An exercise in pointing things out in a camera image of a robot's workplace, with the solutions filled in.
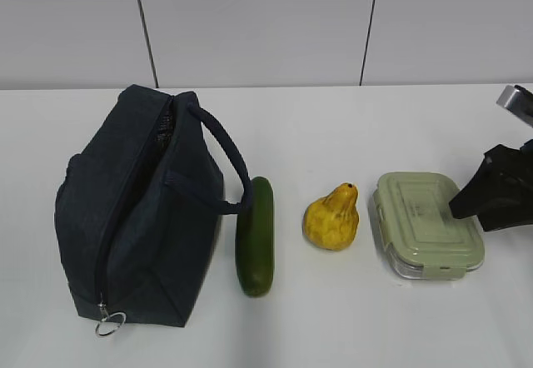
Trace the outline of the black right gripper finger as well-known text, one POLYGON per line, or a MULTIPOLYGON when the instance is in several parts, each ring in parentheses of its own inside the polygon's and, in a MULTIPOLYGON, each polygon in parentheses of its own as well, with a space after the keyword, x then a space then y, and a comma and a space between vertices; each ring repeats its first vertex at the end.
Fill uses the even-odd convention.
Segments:
POLYGON ((532 224, 532 198, 487 197, 478 219, 484 231, 497 231, 532 224))
POLYGON ((532 145, 518 149, 501 144, 484 153, 478 170, 449 202, 455 218, 478 216, 487 197, 532 198, 532 145))

